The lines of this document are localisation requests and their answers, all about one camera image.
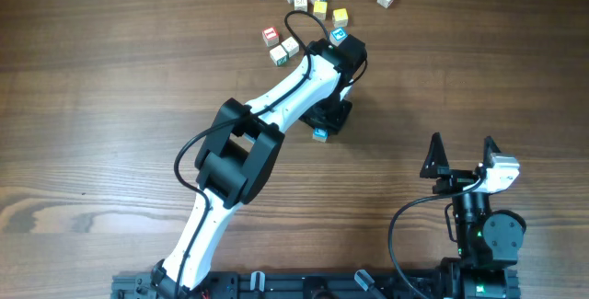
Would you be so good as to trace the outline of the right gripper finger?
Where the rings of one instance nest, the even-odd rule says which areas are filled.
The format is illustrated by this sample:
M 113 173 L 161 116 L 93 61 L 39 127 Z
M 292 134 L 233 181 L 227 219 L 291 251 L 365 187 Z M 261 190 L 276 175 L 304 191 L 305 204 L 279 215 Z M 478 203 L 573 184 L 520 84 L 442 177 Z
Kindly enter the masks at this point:
M 484 145 L 483 145 L 483 165 L 484 166 L 492 166 L 493 165 L 493 160 L 492 160 L 493 155 L 500 154 L 500 153 L 501 153 L 501 150 L 499 149 L 497 144 L 494 142 L 492 137 L 487 136 L 484 139 Z
M 450 166 L 446 157 L 441 134 L 432 135 L 428 154 L 420 171 L 421 178 L 442 178 L 450 175 Z

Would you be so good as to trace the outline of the white block blue base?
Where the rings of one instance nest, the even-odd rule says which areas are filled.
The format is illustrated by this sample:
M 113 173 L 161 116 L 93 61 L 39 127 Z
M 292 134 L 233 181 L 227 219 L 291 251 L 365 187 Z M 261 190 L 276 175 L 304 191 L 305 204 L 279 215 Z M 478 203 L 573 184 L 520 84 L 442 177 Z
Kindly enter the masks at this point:
M 316 141 L 325 143 L 329 137 L 329 133 L 327 130 L 315 128 L 313 131 L 312 138 Z

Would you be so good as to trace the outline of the red letter I block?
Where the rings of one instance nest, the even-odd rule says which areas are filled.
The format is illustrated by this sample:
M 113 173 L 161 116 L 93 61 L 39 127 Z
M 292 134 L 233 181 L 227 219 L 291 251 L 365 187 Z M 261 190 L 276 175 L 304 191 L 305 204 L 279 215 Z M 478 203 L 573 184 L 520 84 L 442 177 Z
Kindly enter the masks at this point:
M 268 27 L 261 32 L 264 43 L 267 47 L 274 46 L 280 42 L 280 35 L 276 27 Z

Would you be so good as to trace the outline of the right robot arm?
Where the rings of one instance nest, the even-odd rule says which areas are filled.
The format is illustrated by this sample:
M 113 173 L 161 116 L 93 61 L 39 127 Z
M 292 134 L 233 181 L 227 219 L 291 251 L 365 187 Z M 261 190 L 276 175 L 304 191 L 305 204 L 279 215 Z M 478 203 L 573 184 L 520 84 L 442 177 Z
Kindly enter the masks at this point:
M 473 170 L 450 167 L 441 134 L 432 136 L 420 176 L 433 178 L 433 196 L 449 198 L 445 220 L 458 257 L 436 267 L 428 294 L 434 298 L 518 298 L 516 272 L 526 223 L 509 210 L 494 211 L 491 196 L 507 190 L 520 174 L 519 161 L 488 136 Z

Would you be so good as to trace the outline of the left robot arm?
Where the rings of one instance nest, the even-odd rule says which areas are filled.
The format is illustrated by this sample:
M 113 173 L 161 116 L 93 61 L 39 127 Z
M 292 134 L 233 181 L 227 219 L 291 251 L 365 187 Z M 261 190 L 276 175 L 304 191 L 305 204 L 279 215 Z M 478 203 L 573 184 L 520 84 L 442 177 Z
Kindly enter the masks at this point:
M 188 298 L 202 283 L 231 218 L 265 186 L 295 122 L 328 134 L 341 130 L 352 109 L 346 98 L 352 78 L 366 64 L 365 44 L 353 35 L 338 44 L 312 41 L 302 62 L 273 89 L 245 104 L 230 98 L 222 105 L 212 127 L 195 137 L 202 146 L 189 221 L 151 273 L 160 297 Z

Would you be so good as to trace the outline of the white block green side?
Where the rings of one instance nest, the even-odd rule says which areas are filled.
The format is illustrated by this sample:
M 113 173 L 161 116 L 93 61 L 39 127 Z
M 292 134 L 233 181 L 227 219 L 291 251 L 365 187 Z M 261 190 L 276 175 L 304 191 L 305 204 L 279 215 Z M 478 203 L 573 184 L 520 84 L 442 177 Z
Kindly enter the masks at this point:
M 271 57 L 272 62 L 276 66 L 284 65 L 288 62 L 289 59 L 288 52 L 284 49 L 282 45 L 277 45 L 276 47 L 270 49 L 269 55 Z

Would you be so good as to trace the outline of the blue letter P block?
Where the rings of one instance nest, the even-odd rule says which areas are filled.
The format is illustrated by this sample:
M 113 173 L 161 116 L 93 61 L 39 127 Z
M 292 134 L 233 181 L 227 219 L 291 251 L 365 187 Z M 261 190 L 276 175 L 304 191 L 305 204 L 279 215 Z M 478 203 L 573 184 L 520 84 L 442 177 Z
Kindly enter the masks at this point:
M 348 33 L 344 29 L 344 27 L 339 27 L 339 28 L 334 29 L 329 34 L 329 41 L 331 44 L 338 47 L 347 39 L 347 37 L 348 37 Z

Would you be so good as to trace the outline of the white plain wooden block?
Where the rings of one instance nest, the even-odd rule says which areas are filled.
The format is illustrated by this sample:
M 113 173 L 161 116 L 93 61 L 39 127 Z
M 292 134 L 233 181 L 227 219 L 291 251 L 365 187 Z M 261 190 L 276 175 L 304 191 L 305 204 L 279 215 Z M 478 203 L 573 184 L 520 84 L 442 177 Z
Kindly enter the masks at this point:
M 293 36 L 284 40 L 281 45 L 288 54 L 289 58 L 294 57 L 300 50 L 300 46 Z

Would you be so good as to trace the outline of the yellow block lower right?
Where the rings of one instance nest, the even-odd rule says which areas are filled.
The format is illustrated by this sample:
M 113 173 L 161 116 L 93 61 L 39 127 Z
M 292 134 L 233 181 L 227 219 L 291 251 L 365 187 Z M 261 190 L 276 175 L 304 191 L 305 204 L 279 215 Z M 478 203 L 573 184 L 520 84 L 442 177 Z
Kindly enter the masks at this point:
M 335 28 L 346 27 L 349 22 L 349 16 L 346 8 L 334 9 L 332 12 L 332 23 Z

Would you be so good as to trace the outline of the yellow block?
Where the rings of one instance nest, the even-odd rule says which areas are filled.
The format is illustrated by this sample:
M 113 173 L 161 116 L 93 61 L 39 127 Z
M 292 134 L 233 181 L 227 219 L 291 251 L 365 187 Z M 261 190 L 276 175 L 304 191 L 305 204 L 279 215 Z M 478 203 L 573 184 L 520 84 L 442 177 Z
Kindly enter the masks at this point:
M 325 1 L 316 1 L 313 4 L 313 16 L 324 21 L 327 17 L 328 3 Z
M 349 22 L 349 16 L 346 8 L 334 9 L 332 12 L 332 23 L 335 28 L 346 27 Z

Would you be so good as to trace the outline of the yellow block middle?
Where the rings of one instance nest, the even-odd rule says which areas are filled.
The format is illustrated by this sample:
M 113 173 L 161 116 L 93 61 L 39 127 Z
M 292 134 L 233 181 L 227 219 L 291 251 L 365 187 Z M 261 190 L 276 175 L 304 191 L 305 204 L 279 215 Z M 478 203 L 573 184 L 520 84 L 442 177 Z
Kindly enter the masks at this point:
M 324 21 L 327 17 L 328 3 L 325 1 L 316 1 L 313 4 L 313 16 Z

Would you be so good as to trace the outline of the white block brown drawing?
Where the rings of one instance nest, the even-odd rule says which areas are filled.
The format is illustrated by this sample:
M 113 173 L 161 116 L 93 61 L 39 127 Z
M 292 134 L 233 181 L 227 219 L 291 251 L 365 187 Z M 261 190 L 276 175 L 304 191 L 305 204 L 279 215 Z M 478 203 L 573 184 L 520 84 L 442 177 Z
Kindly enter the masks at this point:
M 307 0 L 294 0 L 294 10 L 306 12 L 308 8 Z

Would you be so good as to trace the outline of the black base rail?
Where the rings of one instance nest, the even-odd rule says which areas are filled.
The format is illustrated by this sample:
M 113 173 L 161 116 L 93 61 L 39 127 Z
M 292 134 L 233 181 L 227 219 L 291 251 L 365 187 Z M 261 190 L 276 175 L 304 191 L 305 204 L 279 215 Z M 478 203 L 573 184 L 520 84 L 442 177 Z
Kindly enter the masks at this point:
M 211 272 L 192 291 L 180 298 L 416 298 L 418 289 L 429 298 L 507 298 L 522 296 L 517 272 L 412 270 L 411 285 L 398 274 L 355 273 L 250 274 Z

